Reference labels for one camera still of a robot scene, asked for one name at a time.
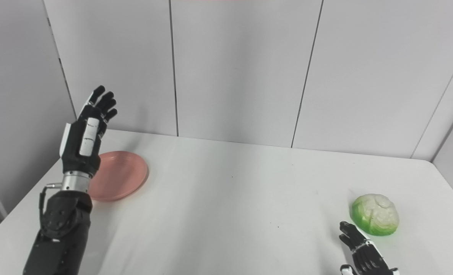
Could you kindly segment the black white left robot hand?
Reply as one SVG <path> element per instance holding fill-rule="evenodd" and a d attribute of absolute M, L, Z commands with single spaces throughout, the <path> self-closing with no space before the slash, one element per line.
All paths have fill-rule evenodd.
<path fill-rule="evenodd" d="M 63 173 L 83 173 L 93 178 L 101 163 L 99 150 L 109 121 L 117 115 L 113 92 L 98 86 L 73 123 L 65 125 L 60 145 Z"/>

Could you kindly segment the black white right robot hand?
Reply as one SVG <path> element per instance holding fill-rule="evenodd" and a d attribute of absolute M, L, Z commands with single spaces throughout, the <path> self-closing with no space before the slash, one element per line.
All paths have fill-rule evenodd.
<path fill-rule="evenodd" d="M 374 243 L 365 237 L 355 225 L 347 221 L 339 223 L 342 232 L 339 239 L 349 248 L 354 264 L 340 267 L 342 275 L 399 275 L 398 268 L 389 268 Z"/>

